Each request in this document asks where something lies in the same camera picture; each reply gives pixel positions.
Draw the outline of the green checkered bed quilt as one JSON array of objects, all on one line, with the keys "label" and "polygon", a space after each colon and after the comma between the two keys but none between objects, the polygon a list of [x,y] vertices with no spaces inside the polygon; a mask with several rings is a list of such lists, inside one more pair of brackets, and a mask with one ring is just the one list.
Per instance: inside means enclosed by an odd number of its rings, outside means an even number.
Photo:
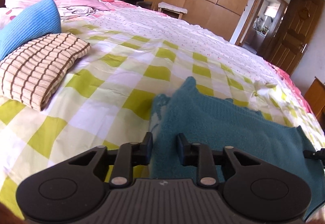
[{"label": "green checkered bed quilt", "polygon": [[207,29],[141,8],[61,22],[91,50],[67,71],[42,111],[1,96],[1,202],[22,218],[20,182],[97,145],[144,137],[154,98],[188,77],[203,95],[232,99],[268,121],[301,127],[314,150],[324,132],[267,61]]}]

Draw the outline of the small stool with cloth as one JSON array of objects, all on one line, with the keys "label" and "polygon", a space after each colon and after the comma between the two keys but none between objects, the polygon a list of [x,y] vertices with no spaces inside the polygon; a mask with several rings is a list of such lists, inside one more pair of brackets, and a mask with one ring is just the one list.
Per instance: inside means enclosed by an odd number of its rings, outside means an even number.
[{"label": "small stool with cloth", "polygon": [[188,10],[165,2],[160,2],[158,3],[158,12],[175,14],[177,19],[182,19],[183,15],[188,13]]}]

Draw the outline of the teal sweater with white flowers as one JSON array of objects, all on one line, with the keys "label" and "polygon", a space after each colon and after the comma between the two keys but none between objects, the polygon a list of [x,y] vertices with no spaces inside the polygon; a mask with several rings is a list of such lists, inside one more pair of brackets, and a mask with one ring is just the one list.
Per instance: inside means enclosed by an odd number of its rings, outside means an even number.
[{"label": "teal sweater with white flowers", "polygon": [[196,80],[188,77],[171,97],[160,94],[153,100],[150,115],[153,154],[152,178],[195,178],[196,169],[182,166],[176,137],[221,150],[231,145],[261,160],[301,177],[311,188],[308,214],[324,204],[324,171],[320,161],[305,159],[313,150],[301,127],[288,127],[265,119],[261,112],[235,105],[232,99],[203,95]]}]

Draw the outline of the pink floral blanket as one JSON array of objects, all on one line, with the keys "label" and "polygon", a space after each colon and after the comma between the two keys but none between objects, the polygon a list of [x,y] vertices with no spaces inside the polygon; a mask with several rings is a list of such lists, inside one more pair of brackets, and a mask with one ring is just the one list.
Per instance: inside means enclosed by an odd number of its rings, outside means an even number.
[{"label": "pink floral blanket", "polygon": [[271,63],[267,62],[267,64],[273,68],[273,70],[276,72],[276,74],[280,77],[281,80],[284,81],[286,86],[291,90],[296,100],[299,102],[299,104],[302,106],[302,108],[308,112],[313,113],[312,109],[309,105],[309,103],[306,101],[306,99],[302,96],[301,91],[297,88],[297,86],[294,84],[294,82],[291,80],[290,76],[283,71],[278,66],[272,65]]}]

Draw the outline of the blue ribbed folded garment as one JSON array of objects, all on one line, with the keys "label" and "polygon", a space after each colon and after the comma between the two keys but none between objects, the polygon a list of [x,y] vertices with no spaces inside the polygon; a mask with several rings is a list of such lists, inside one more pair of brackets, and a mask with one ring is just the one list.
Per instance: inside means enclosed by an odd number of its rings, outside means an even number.
[{"label": "blue ribbed folded garment", "polygon": [[1,60],[18,47],[46,34],[60,34],[61,19],[54,0],[41,0],[1,29]]}]

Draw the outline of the wooden door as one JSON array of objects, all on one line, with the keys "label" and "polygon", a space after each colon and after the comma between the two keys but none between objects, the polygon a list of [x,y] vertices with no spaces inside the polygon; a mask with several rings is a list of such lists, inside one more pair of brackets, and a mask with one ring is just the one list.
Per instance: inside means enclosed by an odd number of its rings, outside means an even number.
[{"label": "wooden door", "polygon": [[291,0],[264,59],[292,74],[320,19],[323,0]]}]

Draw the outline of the brown striped folded garment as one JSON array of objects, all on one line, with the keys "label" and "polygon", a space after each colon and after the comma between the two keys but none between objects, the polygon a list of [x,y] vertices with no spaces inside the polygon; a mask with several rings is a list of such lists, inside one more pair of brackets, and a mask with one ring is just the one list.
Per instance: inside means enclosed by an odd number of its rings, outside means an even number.
[{"label": "brown striped folded garment", "polygon": [[67,71],[91,45],[72,33],[47,34],[1,61],[1,96],[42,111]]}]

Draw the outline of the wooden desk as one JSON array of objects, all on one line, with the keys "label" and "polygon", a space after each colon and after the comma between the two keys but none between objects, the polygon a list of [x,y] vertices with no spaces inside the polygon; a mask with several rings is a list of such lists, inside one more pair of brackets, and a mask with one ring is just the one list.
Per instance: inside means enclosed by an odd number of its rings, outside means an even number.
[{"label": "wooden desk", "polygon": [[325,106],[325,88],[324,84],[315,77],[315,80],[307,90],[304,98],[309,103],[313,114],[321,127],[324,128],[324,106]]}]

